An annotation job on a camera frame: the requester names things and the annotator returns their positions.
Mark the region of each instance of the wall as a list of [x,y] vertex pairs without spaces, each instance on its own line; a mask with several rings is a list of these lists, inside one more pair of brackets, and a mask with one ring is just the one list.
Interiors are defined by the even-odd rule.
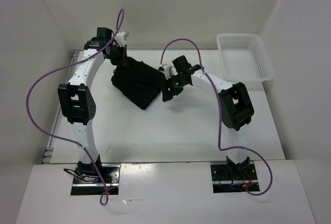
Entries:
[[[41,162],[48,141],[28,120],[26,93],[41,74],[69,63],[71,56],[42,0],[1,0],[0,10],[0,216],[1,223],[14,223],[32,165]],[[66,73],[44,80],[33,92],[32,113],[47,130]]]
[[331,0],[278,0],[262,31],[275,70],[265,84],[288,159],[318,223],[329,223]]
[[[114,28],[120,8],[130,48],[163,48],[191,38],[200,48],[216,48],[220,33],[260,33],[276,0],[45,0],[73,49],[81,49],[98,26]],[[187,43],[173,47],[191,47]]]

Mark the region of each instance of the metal base plate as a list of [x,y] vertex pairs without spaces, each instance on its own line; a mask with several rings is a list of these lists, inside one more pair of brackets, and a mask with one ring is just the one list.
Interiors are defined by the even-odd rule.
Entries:
[[249,186],[249,191],[260,191],[258,176],[253,163],[248,166],[245,172],[235,175],[233,178],[228,172],[226,162],[210,163],[210,170],[214,193],[243,192],[246,191],[245,185],[248,183],[256,183]]
[[[106,185],[111,188],[110,195],[118,195],[120,165],[102,165],[105,173]],[[96,182],[85,182],[76,177],[73,178],[71,195],[86,196],[86,195],[101,195],[104,191],[103,184],[100,179]]]

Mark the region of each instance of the folded black fabric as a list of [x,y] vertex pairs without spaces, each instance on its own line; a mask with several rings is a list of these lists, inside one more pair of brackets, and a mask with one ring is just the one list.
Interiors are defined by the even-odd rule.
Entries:
[[141,109],[146,109],[160,94],[164,74],[157,69],[127,57],[129,67],[118,66],[113,85]]

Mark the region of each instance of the white tabletop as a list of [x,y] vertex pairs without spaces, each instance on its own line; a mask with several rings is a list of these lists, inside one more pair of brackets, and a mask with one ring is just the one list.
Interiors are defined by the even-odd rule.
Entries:
[[[158,68],[162,51],[128,51],[138,61]],[[194,65],[196,51],[167,51],[164,62],[186,55]],[[222,78],[218,51],[201,51],[204,67]],[[111,83],[114,66],[105,61],[93,81],[91,93],[97,113],[93,119],[95,143],[102,162],[175,162],[220,161],[227,153],[217,148],[218,107],[216,98],[202,89],[187,85],[171,101],[162,102],[160,94],[141,110]],[[284,159],[273,117],[262,84],[247,85],[255,110],[249,124],[249,148],[266,159]],[[222,145],[227,147],[228,130],[223,125]],[[55,134],[74,139],[73,131],[62,115]],[[52,140],[51,163],[76,163],[78,150],[73,144]],[[252,160],[259,159],[250,154]]]
[[[208,162],[122,164],[119,195],[107,206],[100,196],[70,196],[63,168],[74,165],[36,165],[16,223],[315,223],[294,161],[269,164],[274,183],[260,197],[213,193]],[[262,161],[255,168],[264,190],[268,170]]]

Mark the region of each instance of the white laundry basket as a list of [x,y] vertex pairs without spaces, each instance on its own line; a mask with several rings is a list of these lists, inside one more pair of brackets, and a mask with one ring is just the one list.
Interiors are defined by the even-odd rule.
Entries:
[[216,39],[224,79],[263,82],[274,77],[267,50],[258,35],[219,34]]

